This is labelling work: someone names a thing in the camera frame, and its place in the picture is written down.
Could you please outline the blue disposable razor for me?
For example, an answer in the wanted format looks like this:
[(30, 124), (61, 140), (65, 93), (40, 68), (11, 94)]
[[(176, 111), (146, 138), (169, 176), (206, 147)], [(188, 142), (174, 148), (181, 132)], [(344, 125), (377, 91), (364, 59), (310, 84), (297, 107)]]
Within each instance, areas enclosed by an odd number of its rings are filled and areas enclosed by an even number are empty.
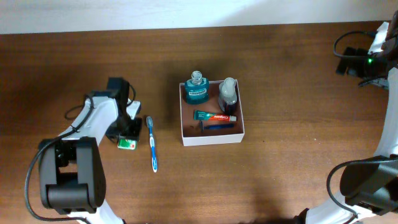
[(233, 123), (205, 125), (202, 121), (199, 122), (199, 125), (202, 133), (204, 133), (206, 130), (229, 129), (234, 127)]

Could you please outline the white cardboard box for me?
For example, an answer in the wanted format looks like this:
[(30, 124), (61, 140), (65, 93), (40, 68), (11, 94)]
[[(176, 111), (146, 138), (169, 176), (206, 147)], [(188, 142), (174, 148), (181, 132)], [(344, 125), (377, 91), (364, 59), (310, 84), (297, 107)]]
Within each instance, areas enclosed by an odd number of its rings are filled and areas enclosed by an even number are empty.
[(183, 83), (179, 84), (180, 93), (180, 126), (184, 146), (201, 146), (212, 144), (239, 143), (245, 134), (244, 116), (241, 100), (237, 100), (236, 110), (233, 113), (237, 117), (232, 128), (201, 129), (204, 126), (223, 124), (223, 121), (199, 121), (194, 119), (194, 111), (206, 111), (220, 114), (222, 112), (219, 103), (219, 85), (221, 81), (211, 81), (209, 87), (209, 100), (199, 105), (190, 105), (186, 102), (186, 91)]

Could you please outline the green white small box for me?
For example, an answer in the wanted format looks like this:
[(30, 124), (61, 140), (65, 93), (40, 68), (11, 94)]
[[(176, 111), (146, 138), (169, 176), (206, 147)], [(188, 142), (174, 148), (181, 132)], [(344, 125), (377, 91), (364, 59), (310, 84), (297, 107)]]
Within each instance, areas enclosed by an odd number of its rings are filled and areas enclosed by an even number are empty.
[(135, 150), (137, 146), (137, 141), (133, 139), (120, 139), (118, 141), (118, 148), (125, 150)]

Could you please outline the teal mouthwash bottle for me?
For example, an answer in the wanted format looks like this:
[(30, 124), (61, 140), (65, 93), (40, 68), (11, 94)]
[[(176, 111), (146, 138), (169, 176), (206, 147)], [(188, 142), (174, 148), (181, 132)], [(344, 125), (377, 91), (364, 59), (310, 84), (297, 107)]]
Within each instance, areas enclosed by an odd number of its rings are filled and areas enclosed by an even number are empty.
[(209, 100), (209, 80), (199, 71), (193, 71), (191, 79), (185, 82), (186, 102), (199, 105)]

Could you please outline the red green toothpaste tube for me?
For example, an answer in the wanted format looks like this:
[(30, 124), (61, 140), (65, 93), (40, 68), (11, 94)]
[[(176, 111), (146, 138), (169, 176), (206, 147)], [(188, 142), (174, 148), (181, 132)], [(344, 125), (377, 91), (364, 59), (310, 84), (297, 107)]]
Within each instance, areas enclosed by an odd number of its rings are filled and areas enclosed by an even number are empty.
[(210, 113), (206, 111), (195, 110), (193, 112), (193, 119), (194, 120), (207, 120), (207, 121), (231, 121), (236, 122), (236, 116), (230, 116), (225, 114), (217, 114), (217, 113)]

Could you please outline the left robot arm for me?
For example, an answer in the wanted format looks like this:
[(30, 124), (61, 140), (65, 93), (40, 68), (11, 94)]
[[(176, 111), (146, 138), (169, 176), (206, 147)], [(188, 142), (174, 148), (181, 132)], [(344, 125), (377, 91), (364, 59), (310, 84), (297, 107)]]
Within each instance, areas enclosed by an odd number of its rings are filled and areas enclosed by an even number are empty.
[(124, 223), (105, 200), (106, 178), (98, 146), (103, 138), (136, 147), (142, 119), (140, 102), (130, 99), (132, 85), (109, 78), (103, 91), (87, 95), (74, 122), (39, 145), (40, 199), (62, 219), (80, 223)]

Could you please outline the clear blue pump bottle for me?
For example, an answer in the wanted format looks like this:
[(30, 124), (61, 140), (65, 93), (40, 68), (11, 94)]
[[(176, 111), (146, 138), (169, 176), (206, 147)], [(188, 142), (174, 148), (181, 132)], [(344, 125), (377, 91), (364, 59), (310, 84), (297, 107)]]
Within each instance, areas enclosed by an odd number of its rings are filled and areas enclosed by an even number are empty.
[(228, 77), (219, 85), (218, 104), (225, 114), (233, 115), (236, 111), (237, 102), (236, 81)]

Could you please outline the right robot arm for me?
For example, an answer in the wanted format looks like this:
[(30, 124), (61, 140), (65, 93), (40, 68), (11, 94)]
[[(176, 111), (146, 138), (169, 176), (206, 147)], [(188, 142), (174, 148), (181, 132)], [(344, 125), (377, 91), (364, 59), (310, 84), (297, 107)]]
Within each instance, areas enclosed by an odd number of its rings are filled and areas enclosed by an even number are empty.
[(341, 60), (340, 73), (361, 79), (360, 87), (377, 86), (387, 93), (379, 141), (368, 158), (334, 166), (326, 178), (328, 199), (303, 210), (293, 223), (362, 223), (397, 213), (397, 15), (363, 34), (373, 38), (367, 50), (334, 55)]

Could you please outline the blue white toothbrush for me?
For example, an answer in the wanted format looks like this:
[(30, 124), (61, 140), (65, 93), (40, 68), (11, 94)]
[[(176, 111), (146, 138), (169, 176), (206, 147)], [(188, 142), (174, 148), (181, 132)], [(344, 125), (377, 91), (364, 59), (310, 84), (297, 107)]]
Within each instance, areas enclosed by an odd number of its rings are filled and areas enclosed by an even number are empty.
[(154, 173), (158, 171), (158, 163), (157, 163), (157, 156), (155, 151), (155, 139), (153, 134), (153, 120), (150, 116), (146, 117), (146, 125), (149, 129), (149, 144), (151, 148), (151, 163), (152, 163), (152, 170)]

